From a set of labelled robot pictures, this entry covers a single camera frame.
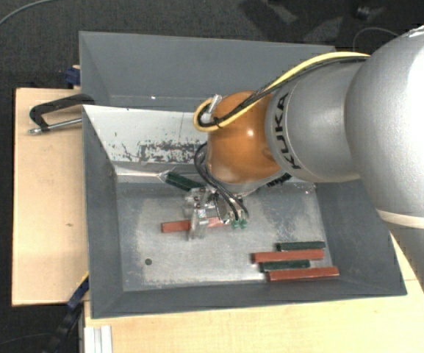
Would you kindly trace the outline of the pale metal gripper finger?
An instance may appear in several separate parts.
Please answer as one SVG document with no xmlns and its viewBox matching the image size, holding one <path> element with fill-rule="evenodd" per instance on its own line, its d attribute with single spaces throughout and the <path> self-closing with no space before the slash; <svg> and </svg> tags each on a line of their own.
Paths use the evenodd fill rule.
<svg viewBox="0 0 424 353">
<path fill-rule="evenodd" d="M 206 235 L 207 228 L 210 224 L 210 217 L 205 209 L 194 209 L 190 218 L 190 229 L 188 239 L 202 239 Z"/>
<path fill-rule="evenodd" d="M 192 218 L 196 214 L 199 218 L 206 217 L 206 191 L 190 190 L 184 196 L 182 211 L 184 217 Z"/>
</svg>

